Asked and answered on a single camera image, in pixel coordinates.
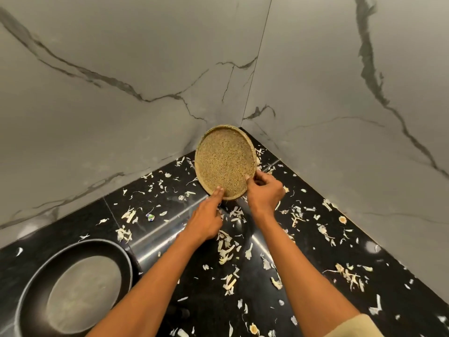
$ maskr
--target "pan rim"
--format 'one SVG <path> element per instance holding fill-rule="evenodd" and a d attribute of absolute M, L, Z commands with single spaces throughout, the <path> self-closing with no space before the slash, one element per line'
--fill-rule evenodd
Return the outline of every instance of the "pan rim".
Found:
<path fill-rule="evenodd" d="M 58 255 L 60 255 L 64 251 L 66 251 L 66 250 L 68 250 L 68 249 L 70 249 L 70 248 L 72 248 L 74 246 L 78 246 L 78 245 L 80 245 L 82 243 L 88 243 L 88 242 L 93 242 L 93 241 L 102 242 L 102 243 L 109 243 L 109 244 L 113 245 L 114 247 L 118 248 L 120 250 L 120 252 L 125 256 L 125 259 L 128 262 L 129 274 L 130 274 L 128 292 L 131 290 L 131 287 L 132 287 L 132 265 L 131 265 L 131 260 L 129 259 L 129 256 L 126 254 L 125 250 L 118 243 L 115 243 L 114 241 L 110 241 L 110 240 L 107 240 L 107 239 L 101 239 L 101 238 L 87 239 L 87 240 L 83 240 L 83 241 L 78 241 L 78 242 L 72 243 L 72 244 L 64 247 L 63 249 L 59 250 L 55 254 L 53 254 L 50 258 L 48 258 L 47 261 L 44 262 L 37 269 L 37 271 L 33 274 L 33 276 L 30 278 L 30 280 L 26 284 L 25 288 L 23 289 L 22 294 L 20 295 L 20 298 L 19 298 L 19 302 L 17 304 L 16 312 L 14 314 L 14 333 L 15 333 L 15 335 L 17 337 L 22 337 L 22 330 L 20 329 L 20 312 L 22 311 L 23 301 L 25 299 L 26 294 L 28 293 L 28 290 L 30 289 L 30 286 L 31 286 L 33 280 L 42 271 L 42 269 L 45 266 L 47 266 L 48 263 L 50 263 L 50 261 L 55 259 Z"/>

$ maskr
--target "black granite countertop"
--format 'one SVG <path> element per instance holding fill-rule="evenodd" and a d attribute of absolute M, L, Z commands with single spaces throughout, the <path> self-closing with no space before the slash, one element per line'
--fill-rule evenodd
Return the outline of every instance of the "black granite countertop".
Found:
<path fill-rule="evenodd" d="M 449 322 L 445 318 L 449 317 L 449 308 L 442 299 L 250 138 L 262 169 L 288 188 L 276 210 L 276 219 L 346 298 L 370 315 L 386 337 L 449 336 Z M 81 236 L 89 234 L 87 238 L 117 241 L 115 230 L 125 226 L 132 233 L 131 240 L 128 243 L 122 240 L 121 244 L 138 262 L 136 273 L 146 272 L 207 197 L 195 179 L 193 159 L 192 152 L 1 249 L 0 332 L 4 330 L 3 335 L 10 336 L 12 329 L 8 326 L 18 298 L 38 267 Z M 245 198 L 223 202 L 222 209 L 225 215 L 222 230 L 233 238 L 231 244 L 237 242 L 241 249 L 237 252 L 236 246 L 233 259 L 223 265 L 219 264 L 216 240 L 205 242 L 195 252 L 175 289 L 169 314 L 158 335 L 167 336 L 178 328 L 191 336 L 228 335 L 230 324 L 233 336 L 243 336 L 250 334 L 247 326 L 255 323 L 263 336 L 270 330 L 275 330 L 278 336 L 300 336 L 300 330 L 291 321 L 293 312 L 285 289 L 276 289 L 270 281 L 270 277 L 277 279 L 275 269 L 263 267 L 261 253 L 268 261 L 270 255 Z M 154 221 L 145 216 L 149 212 L 155 215 Z M 109 220 L 98 225 L 102 219 Z M 252 257 L 248 260 L 245 251 L 251 246 Z M 20 247 L 23 251 L 16 256 Z M 338 272 L 340 266 L 345 271 Z M 225 296 L 222 278 L 232 274 L 236 267 L 240 277 L 234 284 L 234 294 Z"/>

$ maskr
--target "sleeve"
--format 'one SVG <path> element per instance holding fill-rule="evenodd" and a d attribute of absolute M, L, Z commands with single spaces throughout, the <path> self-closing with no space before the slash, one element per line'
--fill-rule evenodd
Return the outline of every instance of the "sleeve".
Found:
<path fill-rule="evenodd" d="M 325 337 L 384 337 L 368 315 L 358 315 L 341 323 Z"/>

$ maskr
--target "non-stick pan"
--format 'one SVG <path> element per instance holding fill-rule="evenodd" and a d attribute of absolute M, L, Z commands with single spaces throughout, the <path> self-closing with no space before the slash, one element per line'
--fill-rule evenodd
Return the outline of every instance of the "non-stick pan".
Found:
<path fill-rule="evenodd" d="M 16 336 L 85 336 L 131 285 L 131 261 L 118 244 L 74 243 L 48 259 L 26 285 L 15 315 Z"/>

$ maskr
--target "round tray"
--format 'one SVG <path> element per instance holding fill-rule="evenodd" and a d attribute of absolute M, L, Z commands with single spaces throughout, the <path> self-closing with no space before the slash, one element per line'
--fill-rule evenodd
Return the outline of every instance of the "round tray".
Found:
<path fill-rule="evenodd" d="M 246 191 L 245 174 L 254 176 L 255 149 L 249 137 L 232 125 L 208 130 L 195 151 L 195 171 L 209 194 L 217 186 L 225 188 L 224 200 L 233 200 Z"/>

